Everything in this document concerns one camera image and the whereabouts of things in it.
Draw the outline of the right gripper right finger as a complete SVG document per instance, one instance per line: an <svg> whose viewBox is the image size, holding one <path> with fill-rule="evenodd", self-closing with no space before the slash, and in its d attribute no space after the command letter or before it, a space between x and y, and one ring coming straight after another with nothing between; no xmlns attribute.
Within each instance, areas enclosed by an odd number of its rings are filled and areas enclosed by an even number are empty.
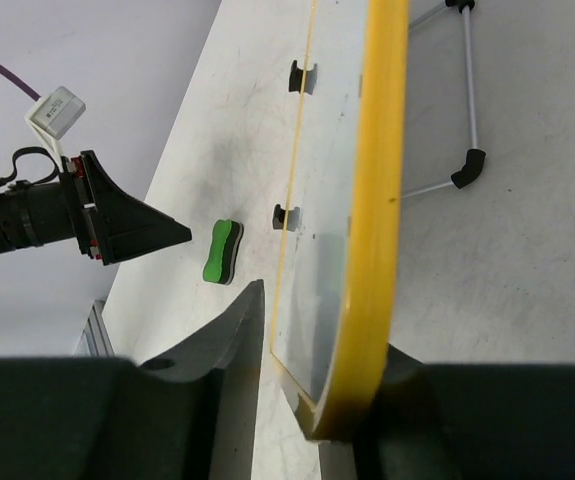
<svg viewBox="0 0 575 480"><path fill-rule="evenodd" d="M575 365L422 363L390 347L361 479L575 479Z"/></svg>

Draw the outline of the white board with yellow frame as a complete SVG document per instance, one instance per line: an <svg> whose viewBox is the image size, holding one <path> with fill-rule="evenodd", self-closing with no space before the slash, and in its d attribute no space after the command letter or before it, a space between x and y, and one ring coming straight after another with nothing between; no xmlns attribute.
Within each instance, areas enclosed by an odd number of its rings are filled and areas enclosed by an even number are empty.
<svg viewBox="0 0 575 480"><path fill-rule="evenodd" d="M315 1L298 93L269 351L303 436L350 438L385 369L395 303L408 5Z"/></svg>

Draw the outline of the green whiteboard eraser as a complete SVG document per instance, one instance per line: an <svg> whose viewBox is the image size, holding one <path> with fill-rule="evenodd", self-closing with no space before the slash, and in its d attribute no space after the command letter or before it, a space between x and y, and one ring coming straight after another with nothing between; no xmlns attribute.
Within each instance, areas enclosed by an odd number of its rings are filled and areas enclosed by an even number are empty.
<svg viewBox="0 0 575 480"><path fill-rule="evenodd" d="M205 282L219 285L229 285L232 282L243 234L244 226L240 222L231 219L219 219L215 222L202 273Z"/></svg>

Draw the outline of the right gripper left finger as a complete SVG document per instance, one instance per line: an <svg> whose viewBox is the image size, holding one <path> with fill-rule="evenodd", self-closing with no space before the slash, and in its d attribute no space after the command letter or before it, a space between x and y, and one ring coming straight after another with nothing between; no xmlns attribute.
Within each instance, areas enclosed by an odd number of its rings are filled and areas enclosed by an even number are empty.
<svg viewBox="0 0 575 480"><path fill-rule="evenodd" d="M265 288L136 364L0 358L0 479L247 479Z"/></svg>

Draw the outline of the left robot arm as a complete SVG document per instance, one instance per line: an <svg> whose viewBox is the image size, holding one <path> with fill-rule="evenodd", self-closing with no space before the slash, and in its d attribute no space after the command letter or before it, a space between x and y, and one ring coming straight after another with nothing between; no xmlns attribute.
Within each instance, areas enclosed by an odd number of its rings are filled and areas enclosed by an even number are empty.
<svg viewBox="0 0 575 480"><path fill-rule="evenodd" d="M0 255L70 239L113 265L187 243L192 232L121 190L92 150L62 158L34 182L0 178Z"/></svg>

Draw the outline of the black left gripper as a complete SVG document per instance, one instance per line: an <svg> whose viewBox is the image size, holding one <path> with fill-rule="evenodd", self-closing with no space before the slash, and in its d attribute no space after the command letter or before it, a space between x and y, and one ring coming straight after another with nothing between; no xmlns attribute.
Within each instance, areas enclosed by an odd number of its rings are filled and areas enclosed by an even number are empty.
<svg viewBox="0 0 575 480"><path fill-rule="evenodd" d="M90 240L74 225L78 204L67 204L57 166L44 178L17 178L23 156L49 157L43 147L24 147L12 155L12 172L0 178L0 255L75 238L81 252L113 265L192 240L191 229L130 196L111 180L96 154L80 154L83 215Z"/></svg>

